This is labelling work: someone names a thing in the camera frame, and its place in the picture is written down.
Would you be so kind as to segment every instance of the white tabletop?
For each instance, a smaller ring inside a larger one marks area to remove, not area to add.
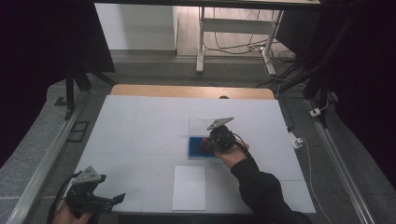
[[[188,159],[190,118],[227,117],[234,117],[227,127],[250,144],[260,169],[280,180],[291,209],[314,213],[274,100],[107,96],[76,171],[92,165],[107,175],[94,192],[97,196],[126,192],[114,212],[251,213],[240,198],[237,180],[221,161]],[[176,166],[205,167],[205,211],[172,211]]]

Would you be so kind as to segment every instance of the hand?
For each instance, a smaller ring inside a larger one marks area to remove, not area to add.
[[[244,145],[241,141],[237,140],[239,144],[242,146]],[[237,164],[239,161],[242,161],[244,159],[247,159],[247,156],[245,153],[242,151],[240,147],[237,145],[233,145],[229,150],[225,152],[220,152],[220,151],[215,151],[215,155],[219,157],[224,164],[228,168],[232,168],[235,164]]]
[[[73,215],[73,211],[70,207],[62,202],[61,208],[56,213],[55,219],[53,219],[52,224],[86,224],[92,213],[83,213],[79,219]]]

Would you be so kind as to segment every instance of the wooden edge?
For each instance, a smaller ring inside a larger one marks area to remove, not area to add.
[[[154,86],[119,84],[113,87],[110,95],[163,96],[219,99],[275,100],[269,89],[193,87],[193,86]]]

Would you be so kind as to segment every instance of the black sleeve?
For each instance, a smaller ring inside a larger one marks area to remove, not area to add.
[[[260,172],[253,158],[238,162],[231,172],[239,181],[242,200],[254,214],[276,224],[312,223],[304,214],[289,208],[283,200],[279,180]]]

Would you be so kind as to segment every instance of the white wall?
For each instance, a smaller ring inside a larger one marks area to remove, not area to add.
[[[177,8],[95,4],[110,49],[177,48]]]

